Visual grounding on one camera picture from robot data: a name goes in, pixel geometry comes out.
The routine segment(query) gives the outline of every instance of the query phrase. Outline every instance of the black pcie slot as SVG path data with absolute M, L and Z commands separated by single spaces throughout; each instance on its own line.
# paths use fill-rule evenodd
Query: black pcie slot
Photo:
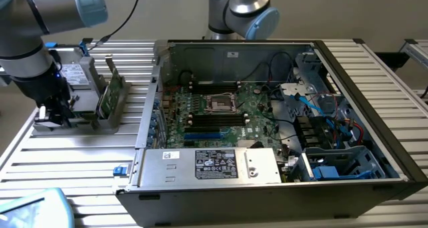
M 221 127 L 246 125 L 244 116 L 236 114 L 196 115 L 192 121 L 193 127 Z
M 218 127 L 201 127 L 201 128 L 185 128 L 185 133 L 220 133 L 221 128 Z
M 234 93 L 238 90 L 237 85 L 194 85 L 192 93 L 194 94 L 222 94 Z

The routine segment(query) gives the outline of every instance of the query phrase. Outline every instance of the cpu socket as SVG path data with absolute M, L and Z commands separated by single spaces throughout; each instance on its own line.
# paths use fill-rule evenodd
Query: cpu socket
M 236 96 L 233 94 L 206 96 L 206 111 L 236 113 Z

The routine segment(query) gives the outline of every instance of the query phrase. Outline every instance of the warning label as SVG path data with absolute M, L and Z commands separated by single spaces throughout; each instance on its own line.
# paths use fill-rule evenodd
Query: warning label
M 238 178 L 236 150 L 197 150 L 196 151 L 197 179 Z
M 66 77 L 70 85 L 89 85 L 86 73 L 79 64 L 65 64 L 61 74 Z

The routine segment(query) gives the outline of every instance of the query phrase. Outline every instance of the metal frame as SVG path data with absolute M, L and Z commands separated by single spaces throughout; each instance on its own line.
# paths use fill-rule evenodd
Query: metal frame
M 331 73 L 331 77 L 339 84 L 341 93 L 348 97 L 359 116 L 361 116 L 366 127 L 370 127 L 370 133 L 383 149 L 390 164 L 400 173 L 400 178 L 222 186 L 213 183 L 212 185 L 201 187 L 184 185 L 177 189 L 166 186 L 135 186 L 135 180 L 141 178 L 142 171 L 134 170 L 139 175 L 133 175 L 131 185 L 127 187 L 126 192 L 121 190 L 121 192 L 117 193 L 117 197 L 135 218 L 138 225 L 153 227 L 157 225 L 189 225 L 208 222 L 249 222 L 292 217 L 299 217 L 300 219 L 357 217 L 380 202 L 392 197 L 404 199 L 427 186 L 427 176 L 406 152 L 403 145 L 323 41 L 174 41 L 174 45 L 177 46 L 178 44 L 193 45 L 194 43 L 200 45 L 242 45 L 242 43 L 287 45 L 289 43 L 312 43 L 315 51 Z M 142 159 L 138 159 L 137 162 L 139 166 L 145 165 L 142 164 Z M 348 194 L 348 196 L 340 196 L 339 200 L 331 200 L 328 210 L 315 210 L 313 207 L 320 207 L 325 204 L 325 201 L 323 201 L 324 198 L 320 197 L 321 190 L 325 192 L 323 194 L 324 198 L 332 198 L 337 194 Z M 304 194 L 311 201 L 305 201 L 300 196 L 301 194 Z M 293 200 L 296 196 L 301 198 L 300 201 L 296 200 L 296 202 L 300 202 L 299 207 L 283 207 L 279 209 L 273 200 L 279 204 L 284 204 Z M 249 200 L 254 200 L 259 207 L 263 208 L 250 218 L 249 213 L 253 208 L 246 201 L 246 197 L 252 197 Z M 226 214 L 229 211 L 218 210 L 225 200 L 232 200 L 234 203 L 233 217 L 228 217 Z M 347 200 L 348 204 L 352 203 L 352 207 L 344 206 L 341 203 L 344 200 Z M 202 207 L 205 203 L 209 203 L 210 206 L 205 206 L 201 210 L 200 207 Z
M 154 67 L 154 43 L 154 41 L 110 41 L 91 51 L 98 72 L 106 77 L 111 75 L 105 65 L 105 56 L 106 53 L 114 53 L 119 73 L 133 83 L 119 134 L 98 137 L 91 135 L 30 137 L 31 131 L 27 131 L 31 129 L 30 118 L 30 124 L 24 125 L 0 158 L 0 179 L 10 179 L 0 183 L 0 203 L 32 194 L 45 187 L 58 186 L 69 196 L 79 227 L 138 227 L 113 196 L 111 168 L 117 164 L 133 162 L 135 157 L 134 144 Z M 391 81 L 383 71 L 383 63 L 374 59 L 360 44 L 353 40 L 324 40 L 324 43 L 407 152 L 428 174 L 428 119 L 414 104 L 414 98 L 410 98 L 402 87 Z M 119 187 L 125 188 L 127 182 L 127 178 L 118 179 Z M 321 190 L 317 189 L 315 192 L 323 196 Z M 253 200 L 249 206 L 254 207 L 256 202 L 257 200 Z M 301 202 L 303 200 L 291 200 L 281 204 L 279 209 L 284 206 L 299 206 Z M 424 227 L 428 224 L 427 204 L 428 189 L 424 188 L 403 201 L 387 201 L 357 219 L 289 221 L 263 225 L 269 225 L 272 228 Z
M 407 53 L 415 61 L 418 61 L 428 70 L 428 53 L 426 40 L 416 41 L 406 39 L 406 44 L 400 49 L 402 53 Z

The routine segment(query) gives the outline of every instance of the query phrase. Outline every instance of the metal case panel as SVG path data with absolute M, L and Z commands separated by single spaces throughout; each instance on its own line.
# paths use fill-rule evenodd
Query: metal case panel
M 197 152 L 213 153 L 217 156 L 213 158 L 197 157 Z M 229 174 L 228 168 L 236 170 L 232 171 L 236 174 L 229 178 L 220 178 L 226 176 L 224 172 Z M 221 187 L 225 184 L 267 183 L 281 183 L 272 149 L 189 148 L 149 149 L 145 151 L 142 187 L 181 189 L 189 186 L 204 188 L 213 185 Z
M 130 192 L 117 197 L 138 225 L 154 227 L 356 218 L 407 186 L 313 183 L 288 188 Z

